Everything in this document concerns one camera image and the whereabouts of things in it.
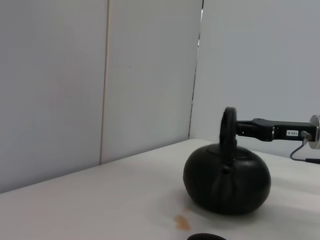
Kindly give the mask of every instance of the black teapot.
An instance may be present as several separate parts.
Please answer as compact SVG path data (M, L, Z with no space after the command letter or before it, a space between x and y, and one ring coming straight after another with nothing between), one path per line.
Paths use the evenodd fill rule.
M267 199L271 187L267 165L258 155L237 146L236 133L236 109L227 107L221 120L220 143L195 150L183 171L191 199L223 215L256 210Z

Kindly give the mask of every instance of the tabletop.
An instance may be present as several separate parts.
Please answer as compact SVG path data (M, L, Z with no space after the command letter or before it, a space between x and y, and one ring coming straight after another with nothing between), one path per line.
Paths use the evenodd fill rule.
M189 198L188 156L210 144L187 140L0 194L3 240L318 240L320 165L258 153L271 191L255 212L222 216Z

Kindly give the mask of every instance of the black cable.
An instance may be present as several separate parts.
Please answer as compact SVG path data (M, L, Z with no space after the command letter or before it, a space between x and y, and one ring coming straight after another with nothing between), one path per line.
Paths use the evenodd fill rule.
M298 147L296 150L294 150L291 154L290 154L290 158L294 161L299 161L299 162L305 162L306 160L305 159L298 159L298 158L293 158L292 156L298 152L300 149L302 149L304 147L304 143L302 143L302 145L300 147Z

